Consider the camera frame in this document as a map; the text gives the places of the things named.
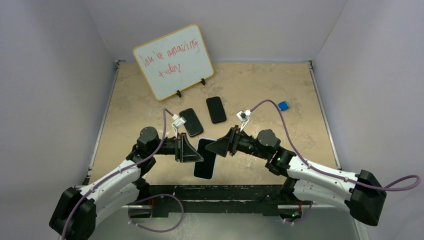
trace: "smartphone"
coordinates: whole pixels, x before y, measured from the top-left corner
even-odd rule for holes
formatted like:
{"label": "smartphone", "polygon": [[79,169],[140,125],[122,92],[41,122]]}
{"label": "smartphone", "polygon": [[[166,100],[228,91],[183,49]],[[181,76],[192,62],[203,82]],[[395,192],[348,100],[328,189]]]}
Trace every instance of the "smartphone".
{"label": "smartphone", "polygon": [[203,133],[203,126],[193,108],[187,108],[186,110],[180,111],[179,116],[185,118],[186,122],[184,126],[190,137]]}
{"label": "smartphone", "polygon": [[211,180],[214,176],[215,160],[217,155],[205,149],[206,145],[215,142],[210,138],[199,138],[197,152],[204,158],[204,161],[198,161],[194,164],[193,175],[196,178]]}
{"label": "smartphone", "polygon": [[210,120],[212,120],[213,124],[222,123],[227,120],[224,106],[219,96],[206,99],[206,105],[209,110]]}

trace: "blue object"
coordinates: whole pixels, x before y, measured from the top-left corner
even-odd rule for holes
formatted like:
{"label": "blue object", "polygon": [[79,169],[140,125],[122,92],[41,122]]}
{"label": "blue object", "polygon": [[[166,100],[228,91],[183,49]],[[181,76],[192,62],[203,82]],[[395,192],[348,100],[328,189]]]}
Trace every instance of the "blue object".
{"label": "blue object", "polygon": [[286,101],[282,101],[278,104],[278,107],[281,111],[289,109],[289,104]]}

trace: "red handwriting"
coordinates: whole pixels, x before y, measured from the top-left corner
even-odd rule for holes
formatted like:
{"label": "red handwriting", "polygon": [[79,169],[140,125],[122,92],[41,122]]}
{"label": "red handwriting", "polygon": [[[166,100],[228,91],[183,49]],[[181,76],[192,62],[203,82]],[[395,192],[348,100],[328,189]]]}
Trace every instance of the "red handwriting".
{"label": "red handwriting", "polygon": [[158,53],[153,52],[153,53],[156,54],[158,59],[162,59],[162,60],[164,59],[164,57],[162,56],[162,52],[158,52]]}
{"label": "red handwriting", "polygon": [[153,57],[148,56],[147,58],[143,58],[141,55],[138,55],[141,60],[144,63],[144,66],[147,68],[147,66],[149,66],[152,62],[154,62],[155,60],[153,59]]}
{"label": "red handwriting", "polygon": [[178,64],[178,66],[176,66],[176,65],[171,66],[171,63],[168,63],[168,69],[165,70],[165,71],[159,71],[159,77],[165,78],[164,74],[171,75],[171,74],[176,73],[176,72],[181,73],[180,64]]}
{"label": "red handwriting", "polygon": [[173,48],[169,49],[167,53],[168,53],[168,57],[172,57],[177,55],[177,53],[185,52],[187,50],[196,49],[196,48],[197,48],[196,53],[200,52],[198,41],[196,41],[196,38],[195,38],[191,40],[189,43],[185,41],[181,45],[174,46]]}

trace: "tan work surface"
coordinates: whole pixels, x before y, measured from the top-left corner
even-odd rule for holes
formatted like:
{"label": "tan work surface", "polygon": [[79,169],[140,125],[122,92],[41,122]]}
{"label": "tan work surface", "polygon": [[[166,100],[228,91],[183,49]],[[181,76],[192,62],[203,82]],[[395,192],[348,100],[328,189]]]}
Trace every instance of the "tan work surface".
{"label": "tan work surface", "polygon": [[[306,63],[215,63],[215,73],[206,85],[196,84],[177,95],[157,101],[136,63],[120,65],[104,128],[98,144],[90,182],[94,182],[116,168],[130,153],[140,130],[152,126],[163,132],[162,109],[174,114],[193,108],[204,132],[188,137],[197,148],[199,138],[218,139],[231,127],[241,125],[236,113],[253,108],[264,99],[277,104],[287,101],[290,108],[283,112],[290,137],[307,159],[336,168],[332,145],[318,102],[317,93]],[[206,99],[219,96],[227,121],[213,124]],[[166,136],[172,137],[173,122],[166,115]],[[251,115],[244,131],[254,137],[264,129],[272,129],[281,139],[281,146],[292,150],[275,107],[266,102]],[[237,152],[235,156],[218,156],[212,180],[193,176],[194,163],[175,161],[174,155],[155,155],[156,164],[145,175],[153,185],[260,185],[282,184],[282,176],[266,169],[266,161]]]}

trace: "cable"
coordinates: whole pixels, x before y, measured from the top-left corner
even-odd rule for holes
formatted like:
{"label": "cable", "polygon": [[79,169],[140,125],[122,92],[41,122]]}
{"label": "cable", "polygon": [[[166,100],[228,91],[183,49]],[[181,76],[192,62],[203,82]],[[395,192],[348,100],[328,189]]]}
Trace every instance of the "cable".
{"label": "cable", "polygon": [[[293,144],[292,139],[291,139],[291,138],[290,138],[290,136],[289,136],[289,131],[287,130],[286,121],[284,121],[283,114],[281,113],[280,109],[278,108],[277,104],[276,104],[274,101],[272,101],[272,100],[270,100],[270,99],[265,99],[265,100],[261,101],[260,103],[258,103],[256,106],[254,106],[254,107],[250,110],[250,112],[252,112],[252,113],[253,113],[253,111],[254,111],[257,107],[259,107],[261,104],[263,104],[263,103],[265,103],[265,102],[270,102],[270,103],[272,103],[272,104],[274,105],[274,107],[277,109],[278,114],[279,114],[279,116],[280,116],[280,118],[281,118],[282,125],[283,125],[283,127],[284,127],[285,135],[287,136],[287,140],[288,140],[288,142],[290,143],[290,145],[291,145],[291,147],[293,148],[293,150],[296,152],[296,154],[299,156],[299,158],[302,160],[302,162],[303,162],[305,165],[309,166],[309,168],[311,168],[312,170],[314,170],[314,171],[316,171],[316,172],[318,172],[318,173],[320,173],[320,174],[323,174],[323,175],[326,175],[326,176],[329,176],[329,177],[333,177],[333,178],[336,178],[336,179],[341,179],[341,180],[345,181],[345,178],[344,178],[344,177],[339,176],[339,175],[336,175],[336,174],[332,174],[332,173],[328,173],[328,172],[322,171],[322,170],[320,170],[320,169],[318,169],[318,168],[316,168],[316,167],[312,166],[311,164],[309,164],[309,163],[308,163],[308,162],[304,159],[304,157],[301,155],[301,153],[297,150],[297,148],[296,148],[296,147],[295,147],[295,145]],[[411,185],[404,186],[404,187],[391,188],[391,187],[392,187],[393,185],[395,185],[395,184],[398,184],[398,183],[400,183],[400,182],[403,182],[404,180],[412,179],[412,178],[415,178],[415,179],[416,179],[416,181],[415,181],[413,184],[411,184]],[[365,183],[362,183],[362,182],[359,182],[359,181],[355,181],[355,180],[352,180],[352,179],[347,179],[347,181],[348,181],[348,182],[351,182],[351,183],[354,183],[354,184],[357,184],[357,185],[360,185],[360,186],[363,186],[363,187],[366,187],[366,188],[369,188],[369,189],[374,189],[374,190],[379,190],[379,191],[387,191],[387,192],[399,192],[399,191],[411,190],[411,189],[413,189],[413,188],[417,187],[417,186],[421,183],[421,177],[420,177],[420,176],[418,176],[418,175],[415,175],[415,174],[414,174],[414,175],[404,176],[404,177],[401,177],[401,178],[399,178],[398,180],[396,180],[396,181],[394,181],[394,182],[392,182],[392,183],[388,184],[386,187],[372,186],[372,185],[368,185],[368,184],[365,184]]]}
{"label": "cable", "polygon": [[151,231],[151,232],[154,232],[154,233],[166,233],[166,232],[169,232],[169,231],[172,231],[172,230],[176,229],[176,228],[180,225],[180,223],[183,221],[183,217],[184,217],[184,208],[183,208],[183,204],[181,203],[181,201],[180,201],[180,200],[178,200],[178,198],[177,198],[177,197],[175,197],[174,195],[166,194],[166,193],[157,194],[157,195],[153,195],[153,196],[150,196],[150,197],[148,197],[148,198],[145,198],[145,199],[141,199],[141,200],[135,201],[135,202],[133,202],[132,204],[142,203],[142,202],[144,202],[144,201],[147,201],[147,200],[150,200],[150,199],[154,199],[154,198],[157,198],[157,197],[160,197],[160,196],[170,197],[170,198],[175,199],[175,200],[178,202],[179,207],[181,208],[181,217],[179,218],[179,221],[175,224],[175,226],[173,226],[173,227],[171,227],[171,228],[169,228],[169,229],[166,229],[166,230],[155,230],[155,229],[148,228],[148,227],[146,227],[146,226],[142,226],[142,225],[140,225],[140,224],[138,224],[138,223],[135,223],[135,222],[131,219],[131,216],[130,216],[130,210],[128,210],[128,218],[129,218],[129,222],[128,222],[128,224],[130,224],[130,223],[131,223],[131,224],[133,224],[133,225],[134,225],[134,226],[136,226],[136,227],[139,227],[139,228],[142,228],[142,229],[144,229],[144,230],[148,230],[148,231]]}
{"label": "cable", "polygon": [[302,214],[302,201],[299,201],[299,208],[291,216],[290,222],[296,219],[297,215]]}
{"label": "cable", "polygon": [[150,199],[148,200],[148,206],[150,207],[150,217],[153,216],[153,206],[155,205],[155,199],[152,198],[151,202]]}
{"label": "cable", "polygon": [[146,157],[146,158],[144,158],[144,159],[142,159],[142,160],[140,160],[140,161],[138,161],[138,162],[136,162],[136,163],[133,163],[133,164],[131,164],[131,165],[128,165],[128,166],[126,166],[126,167],[123,167],[122,169],[121,169],[121,171],[115,171],[115,172],[112,172],[111,174],[109,174],[108,176],[106,176],[105,178],[103,178],[101,181],[99,181],[96,185],[94,185],[93,187],[92,187],[92,190],[90,189],[90,190],[88,190],[87,191],[87,193],[85,193],[79,200],[78,200],[78,202],[75,204],[75,206],[72,208],[72,211],[70,211],[70,214],[69,214],[69,216],[67,217],[67,219],[66,219],[66,222],[65,222],[65,225],[63,226],[63,230],[62,230],[62,234],[61,234],[61,236],[62,236],[62,240],[65,240],[65,235],[66,235],[66,231],[67,231],[67,229],[68,229],[68,226],[69,226],[69,222],[71,221],[71,219],[72,219],[72,217],[74,216],[74,214],[75,214],[75,211],[77,210],[77,208],[81,205],[81,203],[83,202],[83,200],[84,199],[86,199],[91,193],[93,193],[98,187],[100,187],[100,185],[102,185],[103,183],[105,183],[107,180],[109,180],[110,178],[112,178],[113,176],[115,176],[115,175],[117,175],[117,174],[119,174],[119,173],[121,173],[121,172],[123,172],[123,171],[125,171],[125,170],[127,170],[127,169],[129,169],[129,168],[132,168],[132,167],[134,167],[134,166],[137,166],[137,165],[139,165],[139,164],[142,164],[142,163],[144,163],[144,162],[146,162],[147,160],[149,160],[150,158],[152,158],[158,151],[159,151],[159,149],[161,148],[161,146],[162,146],[162,144],[164,143],[164,140],[165,140],[165,134],[166,134],[166,132],[167,132],[167,116],[166,116],[166,113],[168,113],[168,114],[170,114],[171,116],[173,116],[173,114],[172,114],[172,112],[170,112],[168,109],[166,109],[166,108],[163,108],[163,110],[162,110],[162,113],[163,113],[163,132],[162,132],[162,139],[160,140],[160,142],[159,142],[159,145],[157,146],[157,148],[148,156],[148,157]]}
{"label": "cable", "polygon": [[283,223],[284,224],[290,224],[290,225],[296,225],[296,224],[300,224],[301,222],[303,222],[305,220],[305,218],[309,215],[309,213],[311,212],[312,209],[312,204],[314,204],[312,201],[310,201],[309,207],[307,208],[307,211],[305,214],[302,214],[302,216],[300,217],[299,221],[294,222],[294,218],[292,218],[290,221],[285,221],[283,219]]}
{"label": "cable", "polygon": [[309,204],[309,207],[307,208],[306,213],[305,213],[304,215],[302,214],[302,217],[299,219],[299,221],[291,222],[290,224],[295,225],[295,224],[300,224],[301,222],[303,222],[303,221],[305,220],[305,218],[306,218],[306,217],[309,215],[309,213],[311,212],[312,204],[313,204],[313,202],[312,202],[312,201],[310,201],[310,204]]}

